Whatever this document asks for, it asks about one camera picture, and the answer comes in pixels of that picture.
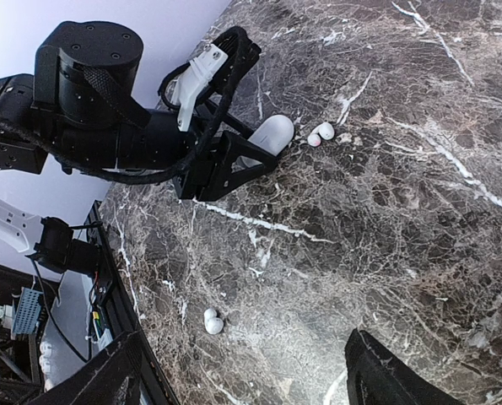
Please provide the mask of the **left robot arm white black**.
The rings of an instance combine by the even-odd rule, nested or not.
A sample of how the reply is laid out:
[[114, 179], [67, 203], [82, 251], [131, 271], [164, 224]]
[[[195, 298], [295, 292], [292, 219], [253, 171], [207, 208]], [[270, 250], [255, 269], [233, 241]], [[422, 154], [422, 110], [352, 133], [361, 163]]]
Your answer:
[[35, 71], [0, 78], [0, 170], [66, 173], [141, 186], [172, 181], [181, 199], [215, 201], [273, 171], [278, 154], [229, 113], [260, 48], [234, 26], [177, 67], [158, 90], [161, 111], [132, 87], [143, 54], [133, 30], [106, 21], [60, 23]]

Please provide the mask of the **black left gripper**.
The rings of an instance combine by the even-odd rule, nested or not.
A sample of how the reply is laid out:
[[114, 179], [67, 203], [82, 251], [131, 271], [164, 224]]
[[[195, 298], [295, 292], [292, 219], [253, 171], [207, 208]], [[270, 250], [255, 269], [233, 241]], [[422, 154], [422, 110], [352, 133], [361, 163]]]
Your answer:
[[225, 112], [218, 105], [201, 105], [186, 132], [174, 111], [151, 110], [144, 130], [146, 174], [142, 184], [172, 181], [178, 198], [217, 201], [249, 181], [271, 173], [278, 158], [230, 131], [214, 139]]

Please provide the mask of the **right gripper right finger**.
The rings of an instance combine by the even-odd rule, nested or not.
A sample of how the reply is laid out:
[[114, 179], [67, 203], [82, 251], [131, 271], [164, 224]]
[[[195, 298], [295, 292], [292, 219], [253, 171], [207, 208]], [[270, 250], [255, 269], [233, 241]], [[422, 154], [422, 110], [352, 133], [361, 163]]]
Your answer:
[[352, 330], [344, 351], [348, 401], [351, 404], [459, 403], [421, 378], [365, 330]]

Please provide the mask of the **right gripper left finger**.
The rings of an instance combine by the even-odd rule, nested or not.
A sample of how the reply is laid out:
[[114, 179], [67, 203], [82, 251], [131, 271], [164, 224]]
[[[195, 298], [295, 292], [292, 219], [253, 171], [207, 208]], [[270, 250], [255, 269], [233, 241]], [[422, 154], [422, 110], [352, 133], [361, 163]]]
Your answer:
[[137, 332], [124, 332], [81, 370], [32, 404], [139, 404], [142, 355]]

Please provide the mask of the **white earbud charging case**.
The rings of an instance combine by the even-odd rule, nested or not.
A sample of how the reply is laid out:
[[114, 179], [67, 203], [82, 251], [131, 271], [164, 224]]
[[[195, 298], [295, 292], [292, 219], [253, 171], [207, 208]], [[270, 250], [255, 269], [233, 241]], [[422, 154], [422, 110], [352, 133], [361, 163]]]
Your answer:
[[294, 124], [284, 115], [266, 119], [247, 141], [277, 158], [294, 137]]

